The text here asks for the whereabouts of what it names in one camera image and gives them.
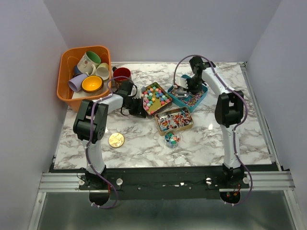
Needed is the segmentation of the clear glass jar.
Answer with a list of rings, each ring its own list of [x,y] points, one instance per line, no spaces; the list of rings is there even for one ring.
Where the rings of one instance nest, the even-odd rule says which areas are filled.
[[[181,140],[181,135],[174,132],[168,131],[165,133],[165,144],[168,148],[176,148]]]

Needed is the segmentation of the silver metal scoop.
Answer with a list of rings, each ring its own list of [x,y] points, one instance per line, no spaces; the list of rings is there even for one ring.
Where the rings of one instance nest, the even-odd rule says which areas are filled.
[[[171,91],[172,95],[179,99],[185,99],[188,98],[189,94],[186,90],[182,89],[175,89],[173,88]]]

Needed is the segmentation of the dark tin of star candies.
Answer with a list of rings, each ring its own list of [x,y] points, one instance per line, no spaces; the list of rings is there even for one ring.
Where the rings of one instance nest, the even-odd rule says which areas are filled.
[[[147,118],[153,118],[155,114],[162,112],[172,104],[170,95],[157,82],[143,87],[141,92]]]

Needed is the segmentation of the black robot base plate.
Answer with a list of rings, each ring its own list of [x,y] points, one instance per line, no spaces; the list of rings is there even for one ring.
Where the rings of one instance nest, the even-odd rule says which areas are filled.
[[[235,183],[224,181],[222,166],[106,169],[101,176],[85,169],[76,173],[46,173],[41,190],[88,192],[97,205],[108,201],[220,199],[238,202],[240,192],[252,189],[256,172],[245,172]]]

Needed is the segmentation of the teal tin swirl lollipops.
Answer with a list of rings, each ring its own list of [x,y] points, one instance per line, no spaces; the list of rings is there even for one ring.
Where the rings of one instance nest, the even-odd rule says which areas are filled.
[[[184,78],[187,79],[187,83],[188,83],[188,79],[192,78],[188,75],[182,75],[184,76]],[[176,78],[172,80],[172,83],[173,85],[167,90],[167,93],[170,95],[170,97],[172,98],[173,100],[173,103],[179,107],[183,107],[183,106],[186,106],[190,112],[193,112],[197,106],[202,102],[202,100],[206,97],[207,95],[207,92],[208,92],[208,88],[207,88],[207,85],[204,81],[202,81],[202,91],[199,92],[199,93],[190,93],[188,91],[188,88],[187,89],[183,89],[181,87],[178,87],[175,85],[175,82],[176,82]],[[175,96],[172,95],[171,91],[172,89],[175,88],[175,89],[182,89],[182,90],[186,90],[189,94],[188,98],[185,98],[185,99],[179,99],[179,98],[176,98]]]

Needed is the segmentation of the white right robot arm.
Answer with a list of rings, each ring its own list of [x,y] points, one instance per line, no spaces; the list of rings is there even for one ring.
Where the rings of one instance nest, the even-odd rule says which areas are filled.
[[[239,140],[236,134],[244,115],[244,95],[242,91],[235,91],[215,72],[215,65],[204,62],[201,56],[193,56],[189,64],[194,76],[187,80],[188,91],[197,94],[202,84],[209,85],[217,96],[214,112],[215,120],[220,125],[224,143],[224,162],[221,183],[230,188],[244,177],[244,167],[240,159]]]

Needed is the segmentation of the gold round jar lid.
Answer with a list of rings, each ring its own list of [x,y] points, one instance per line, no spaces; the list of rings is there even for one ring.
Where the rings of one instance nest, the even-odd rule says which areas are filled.
[[[125,138],[121,133],[113,133],[109,137],[108,142],[111,147],[119,148],[124,144]]]

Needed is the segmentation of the gold tin of lollipops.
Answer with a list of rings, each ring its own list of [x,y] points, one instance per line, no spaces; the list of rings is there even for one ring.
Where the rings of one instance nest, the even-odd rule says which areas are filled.
[[[169,131],[182,131],[190,129],[194,125],[191,113],[187,107],[171,109],[156,114],[155,121],[160,136],[165,135]]]

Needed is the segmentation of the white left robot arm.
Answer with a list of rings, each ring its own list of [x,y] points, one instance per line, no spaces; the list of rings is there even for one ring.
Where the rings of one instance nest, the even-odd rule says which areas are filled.
[[[86,170],[93,174],[90,184],[95,189],[102,189],[106,185],[106,177],[102,174],[106,165],[102,157],[101,139],[105,134],[107,116],[123,108],[128,110],[129,115],[146,117],[142,92],[132,81],[123,82],[118,90],[104,98],[96,101],[82,100],[77,112],[73,131],[82,141],[87,161]]]

